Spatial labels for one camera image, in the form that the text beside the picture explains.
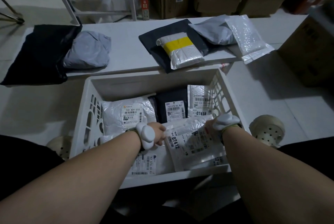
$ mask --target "forearm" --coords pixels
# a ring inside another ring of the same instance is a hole
[[[130,131],[68,160],[1,201],[0,222],[99,223],[140,146]]]
[[[334,223],[334,182],[238,127],[223,133],[240,195],[257,223]]]

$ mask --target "plastic crate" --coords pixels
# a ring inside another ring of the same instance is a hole
[[[214,89],[215,114],[230,113],[240,118],[246,131],[248,125],[240,111],[225,74],[218,66],[204,66],[178,70],[171,74],[159,71],[92,76],[86,79],[70,158],[100,144],[103,136],[101,101],[116,101],[167,91],[177,87],[211,85]],[[161,183],[190,177],[206,176],[230,171],[229,165],[175,172],[170,154],[165,146],[155,147],[150,152],[157,154],[157,166],[163,165],[160,175],[126,178],[121,188]]]

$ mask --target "metal frame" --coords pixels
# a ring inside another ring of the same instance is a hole
[[[95,11],[79,11],[75,9],[70,0],[62,0],[69,15],[73,19],[73,24],[81,25],[81,21],[78,17],[80,16],[109,16],[109,15],[119,15],[120,13],[126,13],[132,15],[132,20],[137,20],[136,8],[135,8],[135,0],[130,0],[130,11],[110,11],[110,12],[95,12]]]

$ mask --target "black plastic package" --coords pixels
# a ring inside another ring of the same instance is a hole
[[[63,59],[82,26],[36,25],[27,35],[1,85],[60,84],[67,80]]]
[[[166,123],[188,117],[187,87],[157,93],[153,97],[156,102],[156,115],[158,116],[158,122]]]
[[[172,72],[173,69],[170,68],[170,58],[168,54],[161,46],[156,45],[157,39],[161,37],[179,32],[186,32],[191,42],[203,54],[203,56],[206,56],[208,53],[221,47],[220,45],[214,45],[208,42],[206,38],[199,35],[188,24],[191,24],[191,22],[188,19],[184,19],[139,35],[141,43],[166,73]]]

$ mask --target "black pants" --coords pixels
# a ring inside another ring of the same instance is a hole
[[[0,201],[35,178],[64,162],[54,151],[45,146],[9,136],[0,136],[0,142],[3,151],[0,155],[0,160],[2,164],[2,177],[4,178],[2,180],[2,187],[0,188]],[[334,137],[330,137],[293,143],[282,146],[278,150],[299,159],[334,180],[334,169],[332,168],[333,149]],[[147,200],[150,200],[149,197],[145,200],[147,193],[149,194],[149,192],[145,190],[145,193],[142,195],[134,195],[134,197],[142,198],[143,202],[147,202]],[[134,220],[145,219],[156,221],[157,218],[163,216],[166,222],[175,220],[184,220],[188,223],[195,222],[195,220],[186,213],[176,208],[162,207],[159,204],[157,204],[155,209],[151,209],[149,212],[149,214],[142,216],[133,215],[130,218]],[[241,223],[253,223],[242,199],[223,207],[201,222],[212,223],[222,216],[225,223],[235,223],[236,221],[240,221]],[[110,208],[101,223],[110,223],[112,220],[115,220],[115,218],[120,221],[121,218],[128,220],[126,217]]]

